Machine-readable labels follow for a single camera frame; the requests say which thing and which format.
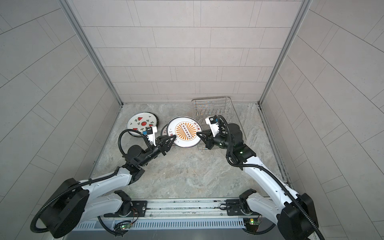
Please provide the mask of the white red-pattern plate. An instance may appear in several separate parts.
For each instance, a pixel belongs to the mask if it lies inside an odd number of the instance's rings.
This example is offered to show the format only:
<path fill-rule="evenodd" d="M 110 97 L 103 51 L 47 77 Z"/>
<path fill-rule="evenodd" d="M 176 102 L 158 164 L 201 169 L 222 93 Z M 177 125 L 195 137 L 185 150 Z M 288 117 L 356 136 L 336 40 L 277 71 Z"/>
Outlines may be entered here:
<path fill-rule="evenodd" d="M 161 130 L 161 136 L 167 136 L 168 133 L 167 133 L 167 127 L 168 127 L 168 124 L 166 124 L 162 130 Z"/>

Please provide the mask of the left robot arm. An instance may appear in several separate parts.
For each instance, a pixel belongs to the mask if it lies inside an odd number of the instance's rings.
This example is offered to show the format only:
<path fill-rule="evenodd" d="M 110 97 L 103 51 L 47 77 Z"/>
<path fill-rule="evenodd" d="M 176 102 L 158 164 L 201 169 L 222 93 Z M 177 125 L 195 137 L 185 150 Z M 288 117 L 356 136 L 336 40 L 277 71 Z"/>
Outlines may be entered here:
<path fill-rule="evenodd" d="M 96 179 L 64 181 L 33 217 L 30 230 L 61 238 L 83 221 L 110 213 L 128 214 L 131 198 L 120 188 L 135 183 L 145 172 L 142 167 L 159 154 L 166 155 L 176 138 L 159 136 L 151 144 L 143 136 L 146 150 L 134 145 L 124 152 L 118 145 L 125 165 Z"/>

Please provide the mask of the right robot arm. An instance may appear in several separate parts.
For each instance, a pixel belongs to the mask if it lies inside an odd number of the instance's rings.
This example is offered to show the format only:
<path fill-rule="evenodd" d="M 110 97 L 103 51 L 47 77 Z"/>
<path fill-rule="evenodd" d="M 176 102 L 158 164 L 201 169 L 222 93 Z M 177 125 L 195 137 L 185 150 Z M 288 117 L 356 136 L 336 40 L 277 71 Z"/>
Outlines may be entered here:
<path fill-rule="evenodd" d="M 227 123 L 222 116 L 208 117 L 206 121 L 210 130 L 197 133 L 206 148 L 225 149 L 227 162 L 251 176 L 270 197 L 268 200 L 255 190 L 244 192 L 239 197 L 244 212 L 261 214 L 278 227 L 286 240 L 306 240 L 312 233 L 323 240 L 311 197 L 297 193 L 279 180 L 244 143 L 237 124 Z"/>

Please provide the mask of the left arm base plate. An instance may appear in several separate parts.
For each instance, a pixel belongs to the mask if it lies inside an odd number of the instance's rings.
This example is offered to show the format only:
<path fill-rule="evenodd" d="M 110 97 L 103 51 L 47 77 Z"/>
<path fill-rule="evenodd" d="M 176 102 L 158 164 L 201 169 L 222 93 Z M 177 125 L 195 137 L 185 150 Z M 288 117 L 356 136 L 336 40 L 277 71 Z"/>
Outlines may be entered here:
<path fill-rule="evenodd" d="M 147 210 L 147 201 L 131 201 L 123 203 L 116 213 L 105 214 L 105 218 L 137 218 L 144 217 Z"/>

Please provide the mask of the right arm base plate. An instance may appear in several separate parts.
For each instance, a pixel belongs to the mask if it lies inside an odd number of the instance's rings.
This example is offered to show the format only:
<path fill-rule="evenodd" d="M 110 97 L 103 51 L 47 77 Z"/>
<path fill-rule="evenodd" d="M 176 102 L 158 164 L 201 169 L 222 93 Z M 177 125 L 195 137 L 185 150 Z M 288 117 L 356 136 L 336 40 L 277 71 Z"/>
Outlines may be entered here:
<path fill-rule="evenodd" d="M 226 211 L 228 216 L 258 216 L 258 212 L 253 212 L 245 200 L 228 199 L 224 204 L 220 204 L 220 210 Z"/>

